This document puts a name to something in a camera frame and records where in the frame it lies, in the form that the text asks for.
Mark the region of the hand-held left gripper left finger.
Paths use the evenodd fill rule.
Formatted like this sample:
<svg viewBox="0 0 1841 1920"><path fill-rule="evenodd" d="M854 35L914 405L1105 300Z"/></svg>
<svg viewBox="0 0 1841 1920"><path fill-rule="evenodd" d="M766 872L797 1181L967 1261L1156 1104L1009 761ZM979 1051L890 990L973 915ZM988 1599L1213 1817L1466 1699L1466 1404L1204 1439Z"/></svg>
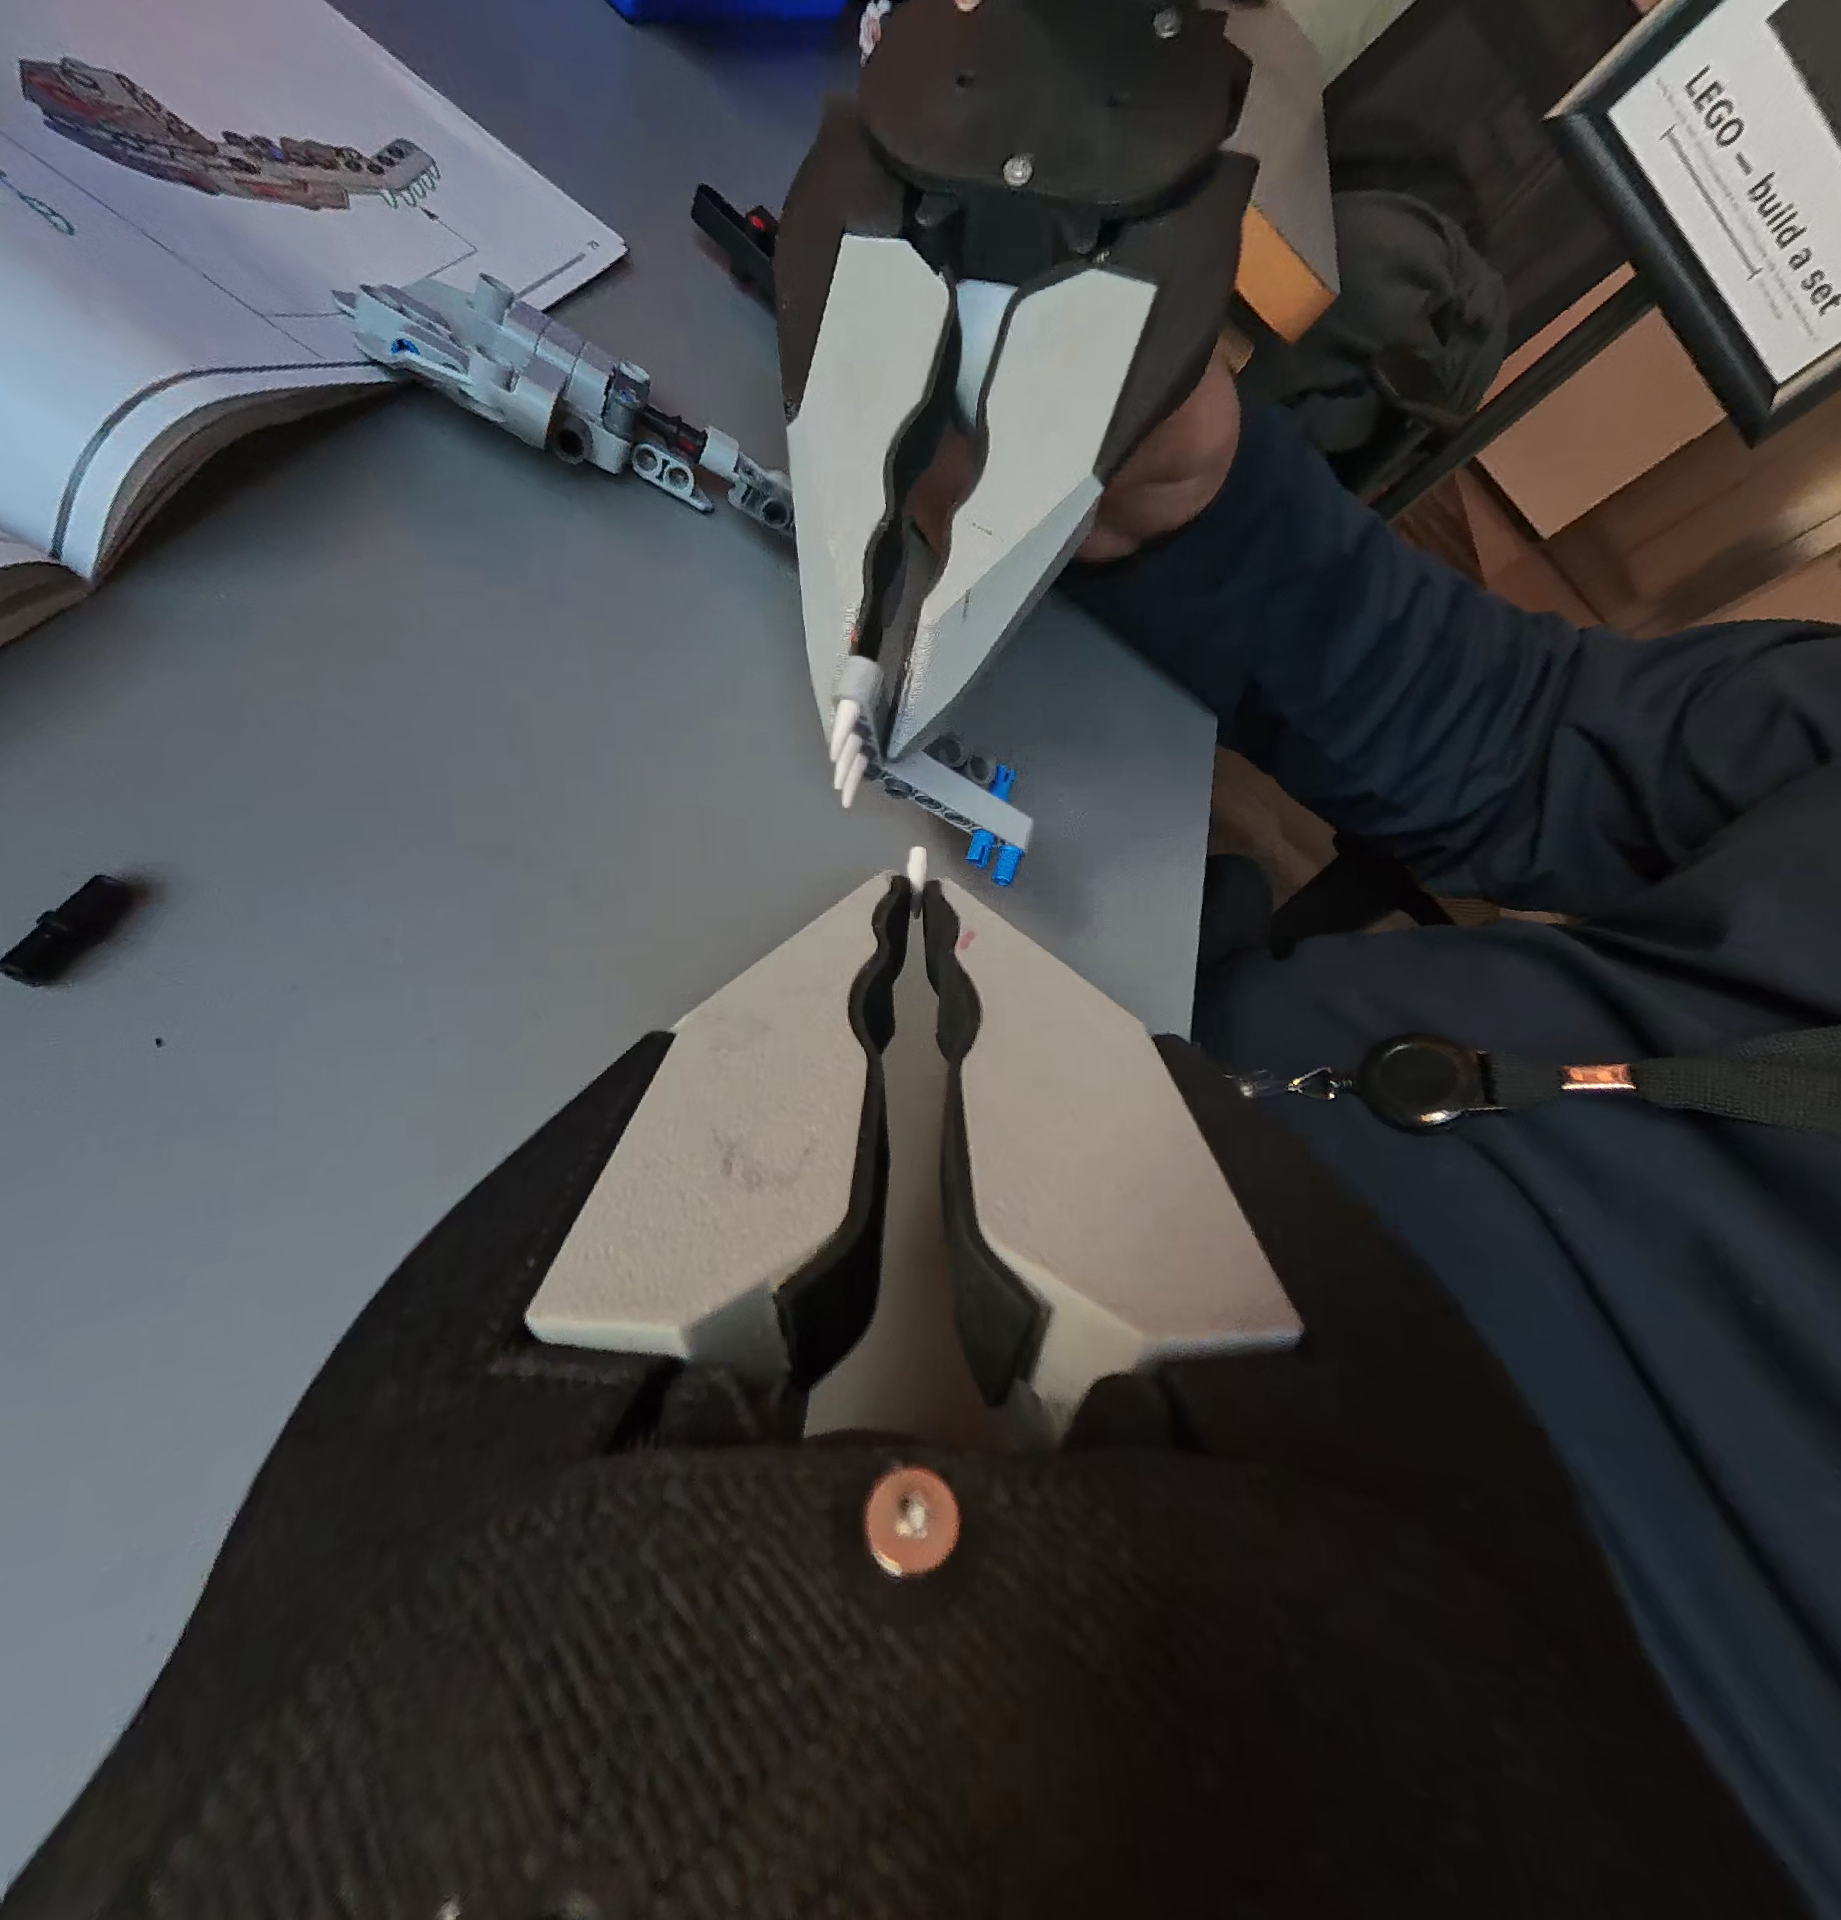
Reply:
<svg viewBox="0 0 1841 1920"><path fill-rule="evenodd" d="M527 1333L759 1386L826 1381L880 1305L900 971L902 877L872 877L653 1035Z"/></svg>

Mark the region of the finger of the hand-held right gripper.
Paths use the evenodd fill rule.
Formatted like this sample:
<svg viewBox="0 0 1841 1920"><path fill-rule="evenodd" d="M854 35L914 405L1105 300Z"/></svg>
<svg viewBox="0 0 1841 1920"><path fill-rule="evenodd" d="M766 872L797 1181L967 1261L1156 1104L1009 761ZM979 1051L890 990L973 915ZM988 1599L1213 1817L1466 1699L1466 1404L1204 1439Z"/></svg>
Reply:
<svg viewBox="0 0 1841 1920"><path fill-rule="evenodd" d="M843 668L884 674L887 725L936 725L928 601L947 541L911 517L953 382L956 297L900 236L847 231L789 421L799 606L809 675L838 701Z"/></svg>
<svg viewBox="0 0 1841 1920"><path fill-rule="evenodd" d="M906 644L890 758L933 742L1091 530L1153 300L1153 281L1105 269L958 283L956 421L976 426L982 461Z"/></svg>

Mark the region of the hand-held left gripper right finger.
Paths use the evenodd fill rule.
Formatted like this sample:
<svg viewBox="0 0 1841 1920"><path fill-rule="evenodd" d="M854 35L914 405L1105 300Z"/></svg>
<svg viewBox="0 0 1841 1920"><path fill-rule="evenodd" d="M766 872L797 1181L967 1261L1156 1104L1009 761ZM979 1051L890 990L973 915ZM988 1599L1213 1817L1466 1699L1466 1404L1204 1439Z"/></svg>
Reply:
<svg viewBox="0 0 1841 1920"><path fill-rule="evenodd" d="M921 894L941 1221L982 1401L1057 1444L1110 1378L1303 1320L1146 1026L952 882Z"/></svg>

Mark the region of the grey lego jaw white teeth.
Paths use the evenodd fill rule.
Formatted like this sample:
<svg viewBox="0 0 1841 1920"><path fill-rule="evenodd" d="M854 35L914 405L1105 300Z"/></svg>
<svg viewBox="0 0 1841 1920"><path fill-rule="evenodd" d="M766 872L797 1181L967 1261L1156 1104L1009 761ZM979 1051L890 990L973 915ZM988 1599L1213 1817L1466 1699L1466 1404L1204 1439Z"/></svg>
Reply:
<svg viewBox="0 0 1841 1920"><path fill-rule="evenodd" d="M1016 767L967 755L956 737L947 742L947 755L915 750L893 758L884 742L884 709L880 663L844 656L828 722L832 786L841 807L854 807L859 786L876 785L885 795L964 834L967 864L987 874L993 888L1016 885L1033 839L1032 816L1012 802Z"/></svg>

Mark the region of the person's right forearm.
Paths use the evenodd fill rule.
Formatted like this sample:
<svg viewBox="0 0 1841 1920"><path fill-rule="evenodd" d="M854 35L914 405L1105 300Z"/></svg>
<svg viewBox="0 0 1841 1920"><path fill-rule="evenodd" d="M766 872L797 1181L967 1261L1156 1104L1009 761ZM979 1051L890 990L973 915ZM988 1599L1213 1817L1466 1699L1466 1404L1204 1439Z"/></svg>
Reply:
<svg viewBox="0 0 1841 1920"><path fill-rule="evenodd" d="M1841 964L1841 627L1525 612L1276 409L1192 521L1067 588L1222 746L1413 877L1605 945Z"/></svg>

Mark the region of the black red lego piece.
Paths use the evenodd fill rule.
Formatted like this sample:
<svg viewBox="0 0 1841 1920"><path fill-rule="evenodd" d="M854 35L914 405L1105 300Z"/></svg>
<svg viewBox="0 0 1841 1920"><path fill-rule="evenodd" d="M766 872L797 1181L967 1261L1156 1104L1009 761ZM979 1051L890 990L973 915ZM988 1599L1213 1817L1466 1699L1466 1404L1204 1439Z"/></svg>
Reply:
<svg viewBox="0 0 1841 1920"><path fill-rule="evenodd" d="M773 309L778 217L766 207L741 211L707 182L694 186L690 217L692 227L723 258L734 283L766 309Z"/></svg>

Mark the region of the grey lego assembly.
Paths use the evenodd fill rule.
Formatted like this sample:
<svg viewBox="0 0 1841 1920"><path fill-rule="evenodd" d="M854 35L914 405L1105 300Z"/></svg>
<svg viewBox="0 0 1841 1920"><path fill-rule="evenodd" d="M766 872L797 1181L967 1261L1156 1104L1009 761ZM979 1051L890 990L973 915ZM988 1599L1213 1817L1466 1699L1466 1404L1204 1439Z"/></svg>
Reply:
<svg viewBox="0 0 1841 1920"><path fill-rule="evenodd" d="M794 533L785 471L759 467L731 436L658 409L646 369L553 322L502 281L482 275L472 290L435 278L360 286L335 291L335 302L355 347L384 373L529 448L572 467L637 477L704 514L717 508L701 489L712 478L734 510L771 533Z"/></svg>

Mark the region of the open lego instruction booklet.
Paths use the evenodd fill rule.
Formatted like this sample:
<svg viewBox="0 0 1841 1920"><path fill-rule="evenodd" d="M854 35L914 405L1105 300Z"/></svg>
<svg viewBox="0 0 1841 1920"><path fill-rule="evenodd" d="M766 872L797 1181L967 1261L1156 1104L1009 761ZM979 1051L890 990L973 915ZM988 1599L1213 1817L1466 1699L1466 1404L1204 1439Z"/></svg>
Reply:
<svg viewBox="0 0 1841 1920"><path fill-rule="evenodd" d="M238 436L385 380L344 297L626 255L333 4L0 2L0 648Z"/></svg>

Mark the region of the black lego pin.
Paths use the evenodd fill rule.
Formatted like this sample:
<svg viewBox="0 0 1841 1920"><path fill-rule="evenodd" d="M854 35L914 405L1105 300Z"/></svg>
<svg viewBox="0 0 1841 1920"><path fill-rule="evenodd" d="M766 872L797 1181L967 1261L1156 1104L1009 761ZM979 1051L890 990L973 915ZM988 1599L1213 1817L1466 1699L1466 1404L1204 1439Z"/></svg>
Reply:
<svg viewBox="0 0 1841 1920"><path fill-rule="evenodd" d="M60 986L96 948L107 943L139 904L139 888L124 877L94 874L65 902L44 911L0 956L0 976L23 988Z"/></svg>

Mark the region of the person's right hand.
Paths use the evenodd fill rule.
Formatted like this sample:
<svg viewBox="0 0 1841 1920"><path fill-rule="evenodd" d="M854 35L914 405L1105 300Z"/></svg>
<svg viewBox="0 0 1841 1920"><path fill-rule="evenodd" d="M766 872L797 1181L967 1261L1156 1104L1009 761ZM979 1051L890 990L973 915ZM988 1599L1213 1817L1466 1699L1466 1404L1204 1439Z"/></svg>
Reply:
<svg viewBox="0 0 1841 1920"><path fill-rule="evenodd" d="M1197 389L1105 487L1078 564L1117 564L1192 524L1222 491L1244 431L1229 362L1213 353Z"/></svg>

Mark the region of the black badge reel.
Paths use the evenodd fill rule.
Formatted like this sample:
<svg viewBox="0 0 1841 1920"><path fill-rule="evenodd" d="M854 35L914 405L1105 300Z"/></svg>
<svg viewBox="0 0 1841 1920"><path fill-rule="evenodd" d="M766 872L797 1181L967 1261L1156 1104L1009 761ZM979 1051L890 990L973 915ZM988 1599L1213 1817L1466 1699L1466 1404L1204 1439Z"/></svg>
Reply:
<svg viewBox="0 0 1841 1920"><path fill-rule="evenodd" d="M1407 1034L1372 1047L1352 1084L1376 1118L1408 1137L1503 1110L1486 1054L1439 1035Z"/></svg>

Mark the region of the dark cloth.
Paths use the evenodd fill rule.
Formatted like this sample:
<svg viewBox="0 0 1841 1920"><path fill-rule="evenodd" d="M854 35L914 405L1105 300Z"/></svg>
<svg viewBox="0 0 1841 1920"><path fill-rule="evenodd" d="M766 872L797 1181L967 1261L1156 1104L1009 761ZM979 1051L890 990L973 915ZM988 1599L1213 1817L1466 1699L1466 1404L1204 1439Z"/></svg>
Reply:
<svg viewBox="0 0 1841 1920"><path fill-rule="evenodd" d="M1420 194L1333 195L1339 297L1257 347L1244 412L1279 409L1363 493L1470 421L1509 350L1509 291L1461 222Z"/></svg>

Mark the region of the cardboard box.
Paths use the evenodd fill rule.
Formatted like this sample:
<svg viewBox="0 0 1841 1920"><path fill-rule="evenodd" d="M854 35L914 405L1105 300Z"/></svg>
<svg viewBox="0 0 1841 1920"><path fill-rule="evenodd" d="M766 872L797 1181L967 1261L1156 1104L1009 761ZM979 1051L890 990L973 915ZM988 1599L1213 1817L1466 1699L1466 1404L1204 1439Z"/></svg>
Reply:
<svg viewBox="0 0 1841 1920"><path fill-rule="evenodd" d="M1723 423L1693 358L1651 312L1484 448L1476 467L1550 539Z"/></svg>

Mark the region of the person's navy clothed torso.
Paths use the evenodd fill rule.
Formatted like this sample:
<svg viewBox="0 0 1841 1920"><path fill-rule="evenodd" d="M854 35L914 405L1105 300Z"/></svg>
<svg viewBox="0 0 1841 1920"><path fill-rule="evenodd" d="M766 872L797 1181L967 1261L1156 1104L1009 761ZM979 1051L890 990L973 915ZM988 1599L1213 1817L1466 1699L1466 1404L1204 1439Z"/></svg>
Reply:
<svg viewBox="0 0 1841 1920"><path fill-rule="evenodd" d="M1841 836L1737 845L1575 929L1322 938L1273 960L1212 861L1197 1040L1348 1070L1402 1034L1636 1065L1841 1022ZM1631 1096L1408 1139L1291 1123L1457 1299L1548 1428L1711 1760L1841 1916L1841 1142Z"/></svg>

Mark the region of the black framed sign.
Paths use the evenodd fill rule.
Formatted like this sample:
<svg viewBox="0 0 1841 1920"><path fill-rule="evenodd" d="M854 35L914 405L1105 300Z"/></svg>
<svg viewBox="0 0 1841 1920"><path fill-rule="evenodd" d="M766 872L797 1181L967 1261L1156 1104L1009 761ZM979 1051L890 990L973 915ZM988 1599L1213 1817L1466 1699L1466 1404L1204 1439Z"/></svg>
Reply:
<svg viewBox="0 0 1841 1920"><path fill-rule="evenodd" d="M1665 2L1548 114L1744 444L1841 390L1841 2Z"/></svg>

